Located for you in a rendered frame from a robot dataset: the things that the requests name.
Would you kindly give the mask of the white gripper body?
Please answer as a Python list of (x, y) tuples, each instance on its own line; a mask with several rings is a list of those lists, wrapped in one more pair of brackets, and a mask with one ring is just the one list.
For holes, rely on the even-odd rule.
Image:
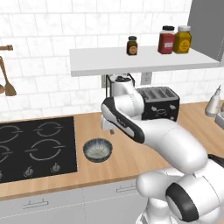
[(107, 120), (104, 118), (104, 116), (101, 115), (101, 128), (102, 128), (103, 130), (113, 131), (113, 130), (116, 129), (116, 126), (115, 126), (113, 123), (107, 121)]

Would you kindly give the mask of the grey speckled bowl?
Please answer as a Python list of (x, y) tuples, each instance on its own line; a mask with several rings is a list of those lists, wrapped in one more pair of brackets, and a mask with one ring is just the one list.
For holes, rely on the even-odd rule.
[(111, 156), (112, 150), (111, 142), (104, 138), (92, 138), (83, 146), (86, 159), (93, 163), (106, 161)]

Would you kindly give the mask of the black toaster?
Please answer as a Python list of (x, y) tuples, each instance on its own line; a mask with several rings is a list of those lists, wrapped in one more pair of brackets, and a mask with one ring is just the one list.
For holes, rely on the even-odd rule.
[(143, 120), (170, 119), (174, 122), (179, 114), (179, 96), (169, 87), (139, 88), (144, 100)]

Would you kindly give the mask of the narrow grey drawer front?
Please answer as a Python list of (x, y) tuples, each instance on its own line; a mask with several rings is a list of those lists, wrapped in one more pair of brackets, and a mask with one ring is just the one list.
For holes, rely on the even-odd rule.
[(87, 224), (136, 224), (147, 199), (137, 190), (116, 192), (120, 186), (136, 185), (134, 179), (83, 189)]

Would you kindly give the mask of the black hob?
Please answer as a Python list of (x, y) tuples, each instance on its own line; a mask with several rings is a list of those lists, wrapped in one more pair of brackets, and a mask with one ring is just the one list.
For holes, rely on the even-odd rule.
[[(51, 172), (57, 163), (58, 172)], [(31, 167), (33, 174), (24, 176)], [(77, 171), (71, 116), (0, 123), (0, 184)]]

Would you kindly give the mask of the small brown jar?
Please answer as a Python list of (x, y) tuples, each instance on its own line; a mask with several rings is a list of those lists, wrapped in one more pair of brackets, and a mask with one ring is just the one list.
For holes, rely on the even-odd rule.
[(129, 36), (126, 53), (128, 55), (137, 55), (137, 37), (136, 36)]

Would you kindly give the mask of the red jar black lid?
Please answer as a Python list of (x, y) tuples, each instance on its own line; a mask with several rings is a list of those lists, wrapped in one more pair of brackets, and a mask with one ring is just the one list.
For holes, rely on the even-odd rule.
[(174, 27), (170, 25), (164, 25), (162, 31), (159, 33), (159, 42), (157, 51), (161, 54), (172, 53), (174, 38), (175, 38)]

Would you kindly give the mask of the wide grey drawer front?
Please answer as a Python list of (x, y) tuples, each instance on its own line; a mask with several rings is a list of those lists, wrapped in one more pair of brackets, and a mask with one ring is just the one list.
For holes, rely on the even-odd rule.
[[(48, 206), (23, 209), (29, 201), (49, 202)], [(85, 224), (81, 189), (52, 192), (0, 201), (0, 224)]]

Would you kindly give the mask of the wooden spatula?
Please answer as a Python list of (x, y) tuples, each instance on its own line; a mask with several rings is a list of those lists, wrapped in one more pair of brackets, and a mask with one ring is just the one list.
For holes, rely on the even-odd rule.
[(5, 86), (4, 86), (5, 94), (7, 96), (15, 96), (17, 94), (17, 92), (16, 92), (15, 88), (10, 84), (10, 82), (7, 78), (5, 66), (4, 66), (4, 60), (1, 56), (0, 56), (0, 67), (2, 69), (3, 77), (5, 79)]

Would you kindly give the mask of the grey sink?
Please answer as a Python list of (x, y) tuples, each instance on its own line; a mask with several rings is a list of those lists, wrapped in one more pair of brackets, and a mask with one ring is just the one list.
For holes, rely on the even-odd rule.
[(214, 122), (224, 130), (224, 102), (222, 103), (222, 106), (220, 108), (220, 112), (215, 117)]

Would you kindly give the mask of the yellow jar white lid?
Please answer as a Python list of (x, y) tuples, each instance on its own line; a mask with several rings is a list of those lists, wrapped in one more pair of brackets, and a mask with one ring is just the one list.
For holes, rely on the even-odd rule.
[(175, 53), (188, 53), (191, 44), (190, 30), (191, 27), (188, 25), (180, 25), (178, 27), (172, 48)]

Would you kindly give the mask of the white wall socket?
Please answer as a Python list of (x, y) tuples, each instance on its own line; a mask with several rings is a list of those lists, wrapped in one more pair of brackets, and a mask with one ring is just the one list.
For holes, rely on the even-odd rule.
[(145, 72), (141, 75), (141, 84), (142, 85), (150, 85), (152, 78), (152, 72)]

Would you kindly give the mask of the white wall shelf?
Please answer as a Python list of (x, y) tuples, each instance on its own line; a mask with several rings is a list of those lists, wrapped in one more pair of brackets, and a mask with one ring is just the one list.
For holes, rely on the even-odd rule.
[(133, 74), (218, 67), (220, 62), (193, 49), (187, 54), (161, 54), (156, 46), (140, 46), (129, 56), (123, 47), (70, 49), (72, 76)]

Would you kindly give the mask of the grey wall cabinet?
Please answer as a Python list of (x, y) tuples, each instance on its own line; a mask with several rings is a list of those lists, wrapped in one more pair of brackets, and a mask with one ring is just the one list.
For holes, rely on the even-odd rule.
[(222, 62), (224, 60), (224, 0), (192, 0), (188, 23), (191, 48)]

